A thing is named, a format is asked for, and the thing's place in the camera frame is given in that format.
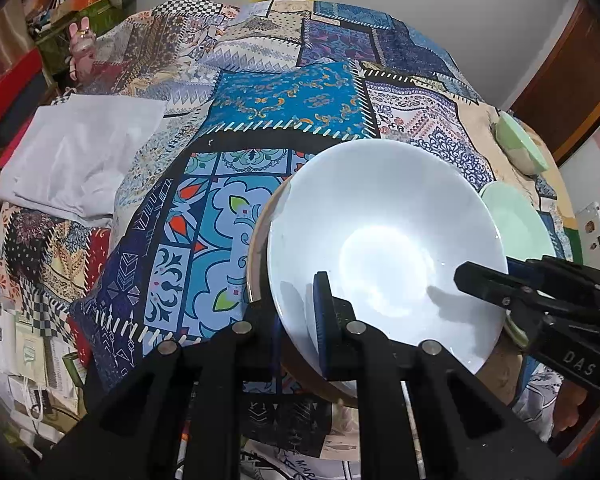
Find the right hand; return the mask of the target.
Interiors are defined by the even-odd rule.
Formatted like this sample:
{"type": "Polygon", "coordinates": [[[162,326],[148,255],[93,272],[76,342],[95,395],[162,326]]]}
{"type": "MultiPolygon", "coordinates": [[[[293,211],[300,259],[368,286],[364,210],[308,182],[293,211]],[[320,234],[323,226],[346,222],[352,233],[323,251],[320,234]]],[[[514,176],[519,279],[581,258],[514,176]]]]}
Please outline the right hand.
{"type": "Polygon", "coordinates": [[[562,382],[553,411],[553,437],[573,427],[578,422],[579,408],[587,396],[588,392],[585,388],[570,382],[568,379],[562,382]]]}

